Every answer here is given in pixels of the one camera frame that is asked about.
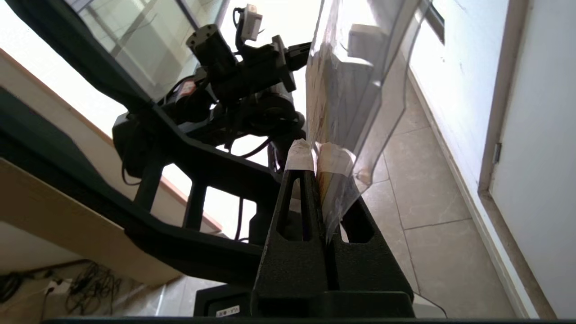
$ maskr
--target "wooden board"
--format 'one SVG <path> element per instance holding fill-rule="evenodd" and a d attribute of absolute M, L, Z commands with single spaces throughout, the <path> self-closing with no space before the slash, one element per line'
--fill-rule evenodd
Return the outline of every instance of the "wooden board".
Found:
<path fill-rule="evenodd" d="M 4 159 L 0 179 L 1 221 L 144 284 L 181 275 L 140 250 L 116 224 Z"/>

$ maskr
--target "beige floor tile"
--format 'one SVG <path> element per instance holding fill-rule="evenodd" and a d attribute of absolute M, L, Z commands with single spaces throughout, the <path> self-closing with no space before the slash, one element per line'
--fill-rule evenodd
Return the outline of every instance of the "beige floor tile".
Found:
<path fill-rule="evenodd" d="M 472 220 L 406 230 L 420 294 L 450 318 L 513 318 Z"/>
<path fill-rule="evenodd" d="M 187 276 L 181 276 L 166 284 L 162 296 L 162 303 L 160 303 L 160 309 L 158 310 L 159 316 L 179 315 L 180 305 L 186 287 L 186 279 Z"/>
<path fill-rule="evenodd" d="M 374 167 L 374 172 L 372 173 L 372 183 L 378 183 L 388 180 L 388 168 L 386 167 L 386 160 L 384 159 L 384 154 L 380 154 L 378 162 Z"/>
<path fill-rule="evenodd" d="M 412 84 L 408 82 L 406 86 L 408 87 L 406 89 L 406 110 L 394 130 L 394 135 L 430 126 Z"/>
<path fill-rule="evenodd" d="M 384 156 L 404 229 L 470 218 L 431 128 L 393 136 Z"/>
<path fill-rule="evenodd" d="M 390 181 L 373 184 L 363 195 L 366 206 L 370 210 L 376 225 L 382 232 L 392 254 L 398 261 L 402 272 L 408 279 L 412 290 L 418 292 L 418 284 L 414 276 L 408 246 L 404 231 L 398 217 L 398 209 L 394 202 L 394 193 Z"/>
<path fill-rule="evenodd" d="M 221 282 L 205 280 L 195 277 L 186 278 L 186 286 L 180 303 L 179 316 L 192 316 L 194 314 L 194 303 L 196 302 L 196 291 L 224 285 Z"/>

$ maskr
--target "transparent plastic sheet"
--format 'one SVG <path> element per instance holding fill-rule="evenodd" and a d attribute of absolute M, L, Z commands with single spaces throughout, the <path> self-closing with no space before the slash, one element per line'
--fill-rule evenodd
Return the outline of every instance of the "transparent plastic sheet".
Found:
<path fill-rule="evenodd" d="M 329 241 L 405 110 L 420 0 L 324 0 L 306 68 L 307 141 Z"/>

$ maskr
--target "tile floor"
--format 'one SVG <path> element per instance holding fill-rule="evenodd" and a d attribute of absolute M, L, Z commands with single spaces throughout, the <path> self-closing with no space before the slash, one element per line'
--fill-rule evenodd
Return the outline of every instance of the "tile floor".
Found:
<path fill-rule="evenodd" d="M 450 318 L 512 318 L 514 312 L 412 88 L 407 111 L 363 197 L 415 292 Z M 73 278 L 84 266 L 62 270 Z M 29 281 L 0 307 L 2 323 L 38 323 L 48 280 Z M 218 282 L 180 277 L 160 287 L 123 280 L 116 316 L 191 316 L 196 291 Z M 45 318 L 67 315 L 66 297 L 49 296 Z M 108 315 L 103 301 L 94 315 Z"/>
<path fill-rule="evenodd" d="M 362 196 L 415 292 L 449 318 L 513 318 L 448 164 L 416 97 Z"/>

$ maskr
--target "black metal frame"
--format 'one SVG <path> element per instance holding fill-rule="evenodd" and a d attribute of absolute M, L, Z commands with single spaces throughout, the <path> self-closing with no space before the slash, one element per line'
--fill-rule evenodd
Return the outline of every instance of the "black metal frame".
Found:
<path fill-rule="evenodd" d="M 28 107 L 3 91 L 3 121 L 10 122 L 0 127 L 2 157 L 123 227 L 138 247 L 175 269 L 189 276 L 253 287 L 253 316 L 414 316 L 412 289 L 362 198 L 342 222 L 350 243 L 342 242 L 338 230 L 326 246 L 312 171 L 287 170 L 278 183 L 267 168 L 187 137 L 63 1 L 9 0 L 9 4 L 91 84 L 137 114 L 154 142 L 131 202 L 93 170 L 87 172 L 79 158 L 70 159 L 46 145 L 36 130 L 55 127 L 40 116 L 30 117 L 34 114 Z M 28 111 L 30 116 L 18 119 L 16 110 Z M 30 125 L 32 119 L 36 127 Z M 193 182 L 181 228 L 150 214 L 162 169 L 170 163 Z M 296 179 L 300 180 L 302 213 L 289 220 Z M 256 203 L 249 244 L 199 232 L 208 186 Z M 287 223 L 295 219 L 299 231 L 287 235 Z"/>

